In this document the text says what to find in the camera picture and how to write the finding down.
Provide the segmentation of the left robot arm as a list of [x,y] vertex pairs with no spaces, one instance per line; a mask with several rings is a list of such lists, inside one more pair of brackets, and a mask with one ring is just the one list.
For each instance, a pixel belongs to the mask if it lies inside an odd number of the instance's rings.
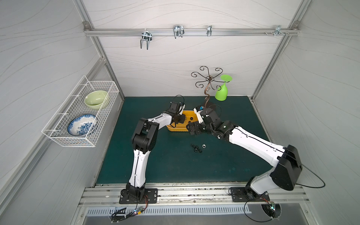
[[145,119],[141,118],[132,136],[134,150],[134,161],[129,182],[126,185],[127,193],[137,200],[144,197],[146,183],[146,167],[148,158],[153,150],[158,136],[158,131],[177,122],[183,122],[185,116],[182,114],[185,108],[184,102],[171,102],[170,108],[160,115]]

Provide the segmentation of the yellow plastic storage box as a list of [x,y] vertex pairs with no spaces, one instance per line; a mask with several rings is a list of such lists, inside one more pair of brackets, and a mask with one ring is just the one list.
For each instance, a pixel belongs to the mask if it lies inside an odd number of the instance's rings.
[[167,129],[171,132],[188,132],[186,126],[190,123],[190,122],[197,122],[197,116],[194,113],[194,111],[192,110],[184,110],[183,114],[186,115],[186,119],[185,122],[183,124],[176,124],[175,122],[167,125]]

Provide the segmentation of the brown metal cup stand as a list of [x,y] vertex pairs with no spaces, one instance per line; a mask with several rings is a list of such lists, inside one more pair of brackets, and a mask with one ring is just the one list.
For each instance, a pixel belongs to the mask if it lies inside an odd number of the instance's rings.
[[221,84],[224,83],[223,81],[218,81],[218,80],[216,80],[216,78],[217,78],[218,76],[222,75],[223,69],[220,68],[220,67],[215,68],[215,71],[217,72],[217,75],[215,75],[215,76],[212,76],[212,75],[210,74],[210,70],[209,70],[209,68],[208,68],[207,66],[200,66],[200,67],[199,67],[199,70],[202,71],[202,72],[207,72],[207,75],[205,76],[205,75],[202,75],[202,74],[201,74],[200,72],[198,72],[198,71],[194,71],[194,72],[191,73],[191,76],[192,76],[193,78],[197,78],[198,76],[200,76],[201,78],[204,79],[203,81],[197,81],[197,82],[195,83],[195,86],[196,86],[197,88],[200,88],[200,89],[204,88],[205,99],[204,99],[204,104],[203,104],[203,106],[204,106],[204,108],[207,108],[208,102],[209,102],[209,100],[210,100],[210,98],[211,98],[211,96],[210,96],[210,90],[214,90],[214,91],[217,92],[218,88],[221,89],[221,85],[218,85],[218,84],[217,84],[216,87],[214,88],[214,87],[212,86],[212,83],[221,83]]

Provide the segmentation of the metal hook right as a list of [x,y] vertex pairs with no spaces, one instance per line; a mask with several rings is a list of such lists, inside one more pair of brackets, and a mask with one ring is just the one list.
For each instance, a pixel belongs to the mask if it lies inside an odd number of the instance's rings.
[[285,36],[290,35],[290,33],[281,30],[281,25],[278,25],[273,32],[270,32],[270,33],[264,32],[264,34],[266,36],[272,35],[273,37],[277,37],[277,36],[285,37]]

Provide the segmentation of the metal double hook left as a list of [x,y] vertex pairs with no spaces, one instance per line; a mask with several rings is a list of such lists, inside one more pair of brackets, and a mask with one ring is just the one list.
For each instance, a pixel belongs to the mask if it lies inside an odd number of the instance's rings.
[[146,49],[149,49],[150,42],[152,41],[152,34],[144,30],[144,32],[141,33],[141,39],[140,39],[140,48],[143,49],[144,46],[146,46]]

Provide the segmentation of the green plastic goblet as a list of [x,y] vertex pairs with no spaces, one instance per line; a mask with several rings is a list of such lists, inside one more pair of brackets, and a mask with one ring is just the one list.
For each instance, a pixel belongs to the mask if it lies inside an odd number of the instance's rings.
[[223,81],[223,84],[218,88],[215,99],[218,101],[225,101],[228,95],[227,83],[232,81],[232,77],[230,75],[222,75],[220,79]]

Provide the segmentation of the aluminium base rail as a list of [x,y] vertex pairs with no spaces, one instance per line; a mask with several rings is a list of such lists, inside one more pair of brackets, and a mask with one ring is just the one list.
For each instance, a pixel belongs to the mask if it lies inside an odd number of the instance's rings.
[[[147,183],[146,188],[157,188],[157,203],[150,206],[235,204],[228,194],[229,188],[244,187],[245,182],[190,182],[190,183]],[[135,206],[119,204],[125,184],[101,184],[86,188],[79,201],[79,207]],[[292,191],[272,189],[268,191],[271,201],[276,203],[309,203],[305,189],[296,186]]]

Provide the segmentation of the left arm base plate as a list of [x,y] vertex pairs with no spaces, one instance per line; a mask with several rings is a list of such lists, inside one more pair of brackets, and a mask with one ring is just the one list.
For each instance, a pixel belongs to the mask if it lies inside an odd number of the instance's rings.
[[158,200],[157,188],[130,188],[121,191],[119,204],[155,204]]

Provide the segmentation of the green ceramic bowl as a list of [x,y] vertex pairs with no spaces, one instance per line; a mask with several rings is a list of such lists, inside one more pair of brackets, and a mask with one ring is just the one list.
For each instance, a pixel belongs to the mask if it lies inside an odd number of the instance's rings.
[[106,108],[110,102],[108,92],[103,90],[93,91],[89,93],[85,99],[85,105],[92,110]]

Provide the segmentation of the metal double hook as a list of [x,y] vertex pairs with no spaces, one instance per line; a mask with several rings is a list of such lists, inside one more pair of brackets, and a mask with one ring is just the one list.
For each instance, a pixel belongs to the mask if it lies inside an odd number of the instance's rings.
[[182,25],[175,25],[173,26],[172,30],[175,39],[177,39],[178,37],[182,38],[185,33],[184,26]]
[[146,49],[149,49],[150,42],[152,41],[152,34],[144,30],[144,32],[141,33],[141,39],[140,39],[140,48],[143,49],[144,46],[146,46]]

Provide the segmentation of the blue white patterned plate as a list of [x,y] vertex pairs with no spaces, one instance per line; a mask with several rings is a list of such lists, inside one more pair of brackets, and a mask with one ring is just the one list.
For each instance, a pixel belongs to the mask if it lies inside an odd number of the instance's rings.
[[93,114],[83,114],[74,118],[67,126],[67,132],[75,137],[82,137],[97,124],[96,116]]

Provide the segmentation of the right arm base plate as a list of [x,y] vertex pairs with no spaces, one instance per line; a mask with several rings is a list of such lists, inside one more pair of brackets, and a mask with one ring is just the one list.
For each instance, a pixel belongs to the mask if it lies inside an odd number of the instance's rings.
[[232,201],[236,203],[245,203],[249,200],[251,202],[270,201],[267,192],[258,194],[249,187],[231,187],[228,194],[231,196]]

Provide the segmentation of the metal double hook middle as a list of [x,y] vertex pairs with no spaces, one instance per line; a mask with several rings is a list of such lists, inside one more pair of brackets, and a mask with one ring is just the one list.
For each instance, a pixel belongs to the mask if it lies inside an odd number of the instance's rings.
[[178,37],[182,38],[185,33],[184,26],[182,25],[175,25],[173,26],[172,30],[175,39],[177,39]]

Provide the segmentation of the white vent grille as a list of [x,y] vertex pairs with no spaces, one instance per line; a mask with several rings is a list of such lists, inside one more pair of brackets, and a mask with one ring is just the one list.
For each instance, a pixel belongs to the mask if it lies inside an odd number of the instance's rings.
[[[122,207],[90,207],[87,210],[88,217],[111,217],[116,211],[120,211],[120,216],[127,215],[134,210],[130,206]],[[168,215],[232,215],[232,214],[251,214],[248,205],[169,205],[169,206],[149,206],[141,216],[168,216]]]

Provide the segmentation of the aluminium top rail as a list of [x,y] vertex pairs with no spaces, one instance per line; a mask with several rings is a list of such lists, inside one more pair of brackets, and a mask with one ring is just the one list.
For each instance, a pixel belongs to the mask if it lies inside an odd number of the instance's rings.
[[[93,29],[85,31],[88,37],[141,37],[145,29]],[[264,32],[273,32],[275,28],[212,28],[211,37],[242,37],[242,36],[266,36]],[[300,34],[298,29],[281,28],[283,32],[290,33],[289,36]],[[173,29],[147,29],[153,37],[174,37]],[[183,37],[208,37],[207,28],[184,28]]]

